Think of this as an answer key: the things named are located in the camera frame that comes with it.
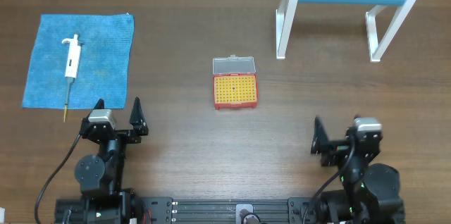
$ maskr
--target pipette tip box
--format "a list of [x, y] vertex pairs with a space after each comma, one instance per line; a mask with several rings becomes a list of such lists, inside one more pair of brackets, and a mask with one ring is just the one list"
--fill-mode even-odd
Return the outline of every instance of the pipette tip box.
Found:
[[213, 59], [214, 107], [255, 108], [259, 101], [253, 57]]

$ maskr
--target open box lid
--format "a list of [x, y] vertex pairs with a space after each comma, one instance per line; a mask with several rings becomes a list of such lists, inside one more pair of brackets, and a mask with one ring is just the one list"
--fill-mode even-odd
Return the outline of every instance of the open box lid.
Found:
[[213, 74], [255, 73], [254, 57], [213, 58]]

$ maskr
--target blue mat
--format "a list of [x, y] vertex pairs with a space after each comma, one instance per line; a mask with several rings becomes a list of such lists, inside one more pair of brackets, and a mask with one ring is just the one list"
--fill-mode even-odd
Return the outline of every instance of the blue mat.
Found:
[[91, 109], [99, 98], [106, 108], [124, 108], [133, 15], [42, 15], [31, 54], [24, 108], [64, 108], [68, 44], [83, 43], [78, 75], [72, 84], [69, 109]]

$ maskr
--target white bracket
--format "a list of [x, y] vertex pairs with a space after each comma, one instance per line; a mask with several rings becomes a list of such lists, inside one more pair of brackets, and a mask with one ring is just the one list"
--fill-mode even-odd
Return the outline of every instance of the white bracket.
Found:
[[[376, 15], [386, 6], [375, 6], [369, 12], [365, 13], [366, 31], [368, 35], [369, 55], [371, 62], [381, 61], [381, 57], [388, 45], [392, 41], [396, 32], [399, 30], [402, 22], [406, 18], [410, 9], [416, 0], [406, 0], [402, 6], [396, 10], [387, 32], [384, 34], [381, 43], [378, 43], [376, 31]], [[278, 9], [276, 9], [276, 58], [285, 59], [287, 51], [288, 38], [295, 17], [298, 0], [280, 0]]]
[[295, 17], [297, 0], [280, 0], [276, 9], [276, 57], [285, 59], [288, 38], [290, 37], [293, 18]]
[[402, 22], [406, 18], [416, 0], [406, 0], [402, 6], [398, 6], [393, 16], [392, 22], [388, 26], [387, 31], [383, 35], [381, 43], [378, 43], [378, 33], [376, 31], [376, 15], [387, 6], [375, 6], [373, 9], [365, 13], [366, 33], [368, 34], [369, 59], [371, 62], [380, 62], [381, 57], [388, 45], [400, 28]]

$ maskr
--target wooden tabletop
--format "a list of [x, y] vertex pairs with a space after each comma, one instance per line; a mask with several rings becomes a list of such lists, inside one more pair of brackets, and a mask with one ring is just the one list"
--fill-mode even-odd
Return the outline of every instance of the wooden tabletop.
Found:
[[[128, 98], [114, 111], [128, 128], [141, 98], [149, 136], [128, 147], [124, 187], [178, 199], [309, 197], [336, 168], [309, 148], [314, 117], [340, 139], [354, 114], [383, 124], [381, 153], [401, 175], [408, 223], [449, 223], [451, 208], [451, 0], [418, 0], [380, 63], [370, 63], [364, 13], [370, 6], [300, 4], [286, 59], [276, 60], [280, 0], [0, 0], [0, 207], [8, 222], [34, 222], [42, 185], [89, 112], [21, 108], [43, 13], [135, 16]], [[394, 8], [378, 16], [390, 24]], [[254, 109], [216, 111], [211, 60], [253, 56]], [[74, 166], [95, 154], [81, 140], [40, 206], [77, 199]], [[328, 189], [339, 189], [335, 181]]]

